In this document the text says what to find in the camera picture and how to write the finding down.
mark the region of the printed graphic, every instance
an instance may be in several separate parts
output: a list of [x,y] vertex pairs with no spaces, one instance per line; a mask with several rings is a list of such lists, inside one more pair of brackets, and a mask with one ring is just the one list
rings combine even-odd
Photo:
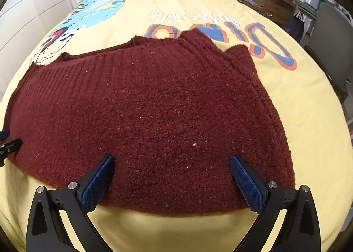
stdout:
[[[297,62],[292,57],[292,55],[286,50],[269,32],[265,30],[265,26],[260,23],[252,23],[246,26],[245,32],[247,33],[248,37],[246,36],[245,32],[241,31],[239,28],[236,28],[233,23],[231,22],[224,22],[226,28],[229,29],[231,34],[234,34],[238,40],[249,43],[249,52],[252,57],[263,59],[265,57],[265,51],[271,54],[274,59],[285,69],[293,71],[297,68]],[[219,25],[207,23],[206,25],[203,24],[194,24],[190,27],[189,30],[194,28],[199,29],[202,33],[208,36],[210,39],[228,43],[229,37],[227,36],[227,32],[223,30]],[[173,26],[167,25],[151,25],[145,37],[149,38],[156,38],[156,34],[158,31],[167,31],[169,33],[169,38],[177,38],[181,32]],[[258,36],[256,35],[256,30],[261,31],[268,39],[273,42],[284,54],[284,56],[268,49],[265,45],[263,45]]]
[[73,35],[111,18],[126,1],[128,0],[82,0],[68,18],[53,30],[31,61],[39,64],[53,57]]
[[161,9],[154,9],[148,16],[153,16],[151,18],[152,22],[158,23],[158,22],[176,22],[176,23],[181,23],[184,20],[192,20],[196,21],[201,20],[205,23],[213,23],[213,24],[221,24],[224,22],[230,22],[234,24],[237,27],[244,27],[245,26],[240,23],[238,20],[236,20],[234,17],[231,15],[225,15],[222,16],[220,14],[200,14],[197,11],[189,11],[186,9],[181,9],[179,11],[170,11],[170,12],[163,12]]

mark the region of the maroon sweater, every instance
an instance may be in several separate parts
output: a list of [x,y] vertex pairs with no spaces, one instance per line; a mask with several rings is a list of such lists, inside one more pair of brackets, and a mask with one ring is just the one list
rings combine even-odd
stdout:
[[32,64],[4,128],[23,140],[10,161],[53,187],[113,155],[102,204],[157,214],[245,208],[228,168],[238,153],[294,187],[284,129],[247,48],[222,52],[197,29]]

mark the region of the metal screw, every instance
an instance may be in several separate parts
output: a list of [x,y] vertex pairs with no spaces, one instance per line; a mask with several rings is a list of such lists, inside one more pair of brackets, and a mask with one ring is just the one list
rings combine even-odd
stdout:
[[277,183],[275,183],[274,181],[269,181],[268,182],[268,186],[269,186],[269,188],[276,188],[277,187]]
[[304,190],[305,192],[309,192],[310,188],[307,185],[302,185],[301,186],[302,190]]
[[38,193],[42,193],[44,191],[44,186],[40,186],[37,188]]
[[69,189],[75,189],[77,187],[77,182],[72,182],[68,185]]

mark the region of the blue gripper pad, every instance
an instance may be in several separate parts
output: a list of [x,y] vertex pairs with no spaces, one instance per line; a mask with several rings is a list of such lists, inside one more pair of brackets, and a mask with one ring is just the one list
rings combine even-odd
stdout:
[[267,189],[264,186],[266,181],[241,156],[231,157],[229,169],[250,209],[261,214],[267,200]]
[[92,212],[114,175],[114,158],[106,155],[96,167],[85,174],[77,190],[77,199],[84,213]]
[[0,140],[4,140],[10,136],[10,131],[8,129],[2,130],[0,132]]

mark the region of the bed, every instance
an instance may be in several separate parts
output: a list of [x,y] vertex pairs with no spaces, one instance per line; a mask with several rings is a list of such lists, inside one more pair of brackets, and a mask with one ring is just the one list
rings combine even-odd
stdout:
[[[31,62],[45,65],[62,52],[78,55],[126,43],[135,35],[177,38],[198,28],[221,50],[244,44],[283,123],[296,188],[313,193],[322,251],[338,235],[353,198],[352,145],[340,103],[325,74],[285,31],[236,0],[82,0],[38,44],[12,79],[0,121]],[[42,185],[11,162],[0,169],[0,224],[19,251],[35,189]],[[233,251],[256,214],[249,209],[194,217],[167,217],[98,206],[89,214],[114,251]],[[69,236],[83,248],[67,216]],[[284,218],[280,214],[264,247],[268,251]]]

